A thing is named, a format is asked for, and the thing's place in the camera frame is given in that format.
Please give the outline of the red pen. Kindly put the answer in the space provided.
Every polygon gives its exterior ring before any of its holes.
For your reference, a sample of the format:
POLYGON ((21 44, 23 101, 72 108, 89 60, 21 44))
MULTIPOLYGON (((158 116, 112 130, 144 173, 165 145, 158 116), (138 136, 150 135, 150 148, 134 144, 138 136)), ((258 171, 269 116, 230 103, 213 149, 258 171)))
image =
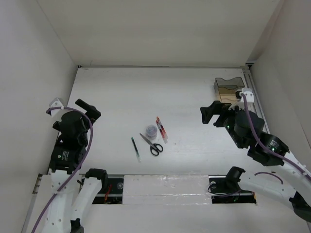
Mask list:
POLYGON ((160 121, 160 118, 159 118, 158 116, 157 116, 156 118, 157 118, 157 120, 158 120, 158 122, 159 122, 159 124, 160 124, 160 126, 161 126, 161 129, 162 129, 162 132, 163 132, 164 135, 165 135, 165 138, 168 140, 167 133, 166 133, 166 131, 165 131, 165 129, 164 129, 164 127, 163 127, 161 121, 160 121))
POLYGON ((167 143, 168 143, 168 140, 165 138, 165 135, 164 135, 164 133, 162 132, 161 126, 160 126, 160 124, 159 124, 159 122, 158 122, 157 119, 156 119, 156 124, 157 124, 157 127, 158 127, 159 131, 160 131, 160 134, 161 134, 161 136, 162 136, 162 139, 163 139, 164 143, 167 144, 167 143))

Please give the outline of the green pen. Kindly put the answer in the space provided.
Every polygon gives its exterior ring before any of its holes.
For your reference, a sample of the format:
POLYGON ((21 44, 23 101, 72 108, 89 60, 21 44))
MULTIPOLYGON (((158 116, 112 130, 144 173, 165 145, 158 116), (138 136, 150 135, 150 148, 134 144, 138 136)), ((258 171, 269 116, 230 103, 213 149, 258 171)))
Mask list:
POLYGON ((138 148, 137 148, 137 146, 136 146, 136 143, 135 143, 135 140, 134 140, 133 137, 131 138, 131 141, 132 141, 133 146, 134 146, 134 149, 135 149, 135 153, 136 153, 137 160, 138 160, 139 163, 141 163, 141 157, 140 157, 138 148))

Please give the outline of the round clear pin box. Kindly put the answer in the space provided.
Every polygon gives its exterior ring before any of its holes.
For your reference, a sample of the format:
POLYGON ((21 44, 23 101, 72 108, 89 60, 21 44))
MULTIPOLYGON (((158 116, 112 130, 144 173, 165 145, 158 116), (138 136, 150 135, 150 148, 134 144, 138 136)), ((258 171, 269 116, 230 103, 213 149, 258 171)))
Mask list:
POLYGON ((155 125, 149 125, 146 127, 145 135, 147 138, 154 140, 157 138, 157 127, 155 125))

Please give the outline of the black handled scissors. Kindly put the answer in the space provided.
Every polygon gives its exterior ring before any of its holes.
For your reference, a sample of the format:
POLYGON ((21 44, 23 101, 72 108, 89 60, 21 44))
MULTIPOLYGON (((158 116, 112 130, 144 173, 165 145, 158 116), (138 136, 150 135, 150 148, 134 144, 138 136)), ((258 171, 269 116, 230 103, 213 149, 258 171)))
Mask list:
POLYGON ((159 156, 159 154, 161 152, 163 152, 163 147, 158 144, 158 143, 153 143, 151 142, 147 137, 145 137, 143 134, 139 134, 143 139, 144 141, 150 146, 150 152, 153 156, 159 156))

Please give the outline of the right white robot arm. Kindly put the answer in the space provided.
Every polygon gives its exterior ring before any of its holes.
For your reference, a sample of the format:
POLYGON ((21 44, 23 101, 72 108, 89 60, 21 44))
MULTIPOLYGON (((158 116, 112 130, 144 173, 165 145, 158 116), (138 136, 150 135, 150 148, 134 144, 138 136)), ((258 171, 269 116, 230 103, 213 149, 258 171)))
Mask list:
POLYGON ((202 123, 208 124, 214 115, 217 128, 225 128, 239 149, 269 169, 269 174, 279 177, 272 182, 257 173, 233 166, 225 177, 210 179, 208 191, 219 200, 238 197, 240 193, 259 193, 291 209, 306 222, 311 220, 311 173, 305 169, 289 147, 278 137, 263 131, 264 120, 247 108, 232 107, 230 103, 214 101, 201 107, 202 123))

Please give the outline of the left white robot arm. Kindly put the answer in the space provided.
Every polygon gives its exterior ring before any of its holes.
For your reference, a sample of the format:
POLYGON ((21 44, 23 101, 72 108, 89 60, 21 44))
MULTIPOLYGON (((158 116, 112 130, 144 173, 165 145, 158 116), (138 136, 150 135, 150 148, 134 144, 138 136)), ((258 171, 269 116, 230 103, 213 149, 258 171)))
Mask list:
POLYGON ((32 232, 44 219, 44 233, 83 233, 95 197, 108 188, 108 174, 104 169, 91 168, 82 182, 78 180, 78 172, 92 144, 93 124, 100 118, 101 112, 81 99, 75 103, 83 111, 63 106, 58 100, 51 103, 46 111, 51 116, 59 110, 65 113, 52 126, 60 132, 49 163, 52 196, 32 232))

